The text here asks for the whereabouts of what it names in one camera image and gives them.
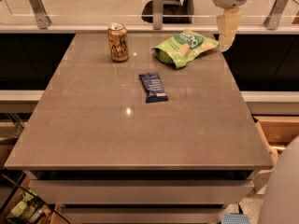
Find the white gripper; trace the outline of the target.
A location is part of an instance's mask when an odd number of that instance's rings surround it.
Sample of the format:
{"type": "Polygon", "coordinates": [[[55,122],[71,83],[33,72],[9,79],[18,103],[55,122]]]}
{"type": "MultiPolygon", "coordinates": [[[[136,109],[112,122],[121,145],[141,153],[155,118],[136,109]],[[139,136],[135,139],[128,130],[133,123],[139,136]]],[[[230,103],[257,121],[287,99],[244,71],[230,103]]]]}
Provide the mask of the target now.
{"type": "Polygon", "coordinates": [[[228,50],[235,40],[235,35],[241,21],[240,6],[247,0],[212,0],[216,7],[225,8],[216,22],[219,32],[219,49],[221,52],[228,50]]]}

